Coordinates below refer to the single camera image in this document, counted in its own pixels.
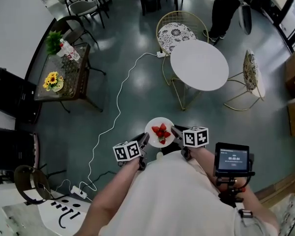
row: small screen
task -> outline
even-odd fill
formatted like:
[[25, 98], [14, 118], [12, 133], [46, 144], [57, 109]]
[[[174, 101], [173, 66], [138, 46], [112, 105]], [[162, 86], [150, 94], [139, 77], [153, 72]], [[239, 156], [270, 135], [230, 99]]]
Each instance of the small screen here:
[[247, 159], [246, 150], [222, 148], [218, 168], [220, 170], [247, 170]]

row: concrete floor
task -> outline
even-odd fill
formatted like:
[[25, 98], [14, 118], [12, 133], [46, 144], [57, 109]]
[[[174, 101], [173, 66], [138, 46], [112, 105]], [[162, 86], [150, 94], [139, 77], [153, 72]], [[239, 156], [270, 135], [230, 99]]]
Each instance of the concrete floor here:
[[[214, 0], [184, 0], [182, 10], [200, 17], [208, 28]], [[68, 114], [60, 103], [43, 103], [36, 125], [21, 124], [22, 129], [35, 131], [40, 140], [40, 164], [48, 163], [49, 173], [67, 169], [66, 174], [50, 178], [51, 185], [59, 185], [63, 179], [73, 185], [88, 182], [89, 161], [97, 136], [109, 129], [118, 110], [116, 95], [121, 82], [135, 60], [144, 52], [159, 50], [155, 29], [159, 19], [175, 9], [173, 0], [161, 1], [162, 10], [142, 16], [140, 0], [113, 0], [110, 4], [110, 19], [103, 15], [105, 29], [95, 16], [96, 23], [86, 26], [98, 40], [99, 49], [91, 39], [84, 40], [92, 45], [90, 62], [93, 67], [103, 69], [107, 76], [91, 71], [88, 95], [104, 108], [97, 112], [84, 101], [64, 102], [71, 110]], [[162, 59], [145, 56], [138, 61], [124, 84], [119, 97], [121, 116], [114, 130], [101, 137], [91, 164], [90, 178], [95, 179], [105, 171], [118, 171], [119, 167], [112, 147], [129, 140], [144, 131], [152, 118], [166, 117], [173, 123], [185, 126], [205, 126], [209, 128], [210, 144], [214, 151], [217, 142], [250, 146], [255, 154], [254, 171], [251, 180], [254, 191], [258, 191], [295, 171], [295, 137], [290, 136], [287, 101], [290, 99], [284, 86], [284, 64], [290, 55], [279, 33], [270, 21], [256, 11], [252, 11], [253, 28], [245, 35], [238, 24], [236, 12], [224, 40], [216, 47], [228, 61], [230, 76], [242, 71], [247, 48], [255, 53], [266, 88], [265, 102], [258, 102], [251, 110], [236, 112], [223, 106], [223, 102], [243, 91], [241, 85], [226, 83], [221, 89], [203, 93], [192, 105], [182, 112], [173, 88], [168, 87], [161, 71]], [[37, 83], [46, 57], [42, 48], [30, 80]], [[169, 60], [166, 70], [170, 74]], [[243, 96], [234, 103], [245, 107], [255, 97]], [[154, 160], [158, 149], [147, 148], [147, 157]], [[112, 175], [106, 175], [96, 183], [101, 190]], [[67, 183], [60, 190], [68, 192]], [[90, 197], [96, 195], [88, 188]]]

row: strawberry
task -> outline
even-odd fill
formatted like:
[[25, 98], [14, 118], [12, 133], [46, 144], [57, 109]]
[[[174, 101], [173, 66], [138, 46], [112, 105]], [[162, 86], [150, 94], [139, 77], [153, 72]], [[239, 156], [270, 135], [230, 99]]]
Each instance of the strawberry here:
[[157, 126], [153, 126], [152, 130], [153, 130], [154, 133], [156, 133], [159, 130], [159, 128]]
[[164, 132], [159, 130], [156, 132], [157, 137], [163, 137], [164, 136]]
[[165, 124], [162, 123], [162, 125], [159, 127], [159, 129], [165, 131], [166, 130]]
[[166, 132], [164, 133], [164, 137], [165, 137], [165, 138], [169, 137], [170, 135], [171, 135], [170, 132], [167, 132], [167, 131], [166, 131]]

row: white wall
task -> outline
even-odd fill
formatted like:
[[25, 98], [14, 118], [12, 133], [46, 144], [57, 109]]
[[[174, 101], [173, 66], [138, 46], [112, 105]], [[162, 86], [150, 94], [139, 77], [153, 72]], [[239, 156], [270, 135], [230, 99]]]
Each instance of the white wall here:
[[[0, 67], [24, 78], [52, 20], [41, 0], [0, 0]], [[14, 129], [14, 123], [0, 113], [0, 127]]]

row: white plate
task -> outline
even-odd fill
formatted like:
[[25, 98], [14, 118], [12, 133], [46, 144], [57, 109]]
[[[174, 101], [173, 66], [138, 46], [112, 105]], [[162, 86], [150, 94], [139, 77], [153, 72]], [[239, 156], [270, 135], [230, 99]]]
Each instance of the white plate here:
[[[169, 137], [167, 137], [165, 139], [165, 144], [161, 144], [158, 141], [157, 135], [152, 130], [153, 126], [160, 127], [162, 123], [165, 124], [167, 131], [170, 132], [170, 134], [171, 134]], [[148, 124], [146, 125], [145, 131], [144, 131], [145, 133], [149, 134], [148, 143], [151, 144], [153, 147], [156, 147], [156, 148], [164, 148], [164, 147], [168, 146], [169, 144], [171, 144], [175, 139], [174, 135], [171, 132], [171, 127], [173, 125], [174, 124], [170, 120], [168, 120], [168, 119], [166, 119], [164, 117], [157, 117], [157, 118], [154, 118], [153, 120], [150, 120], [148, 122]]]

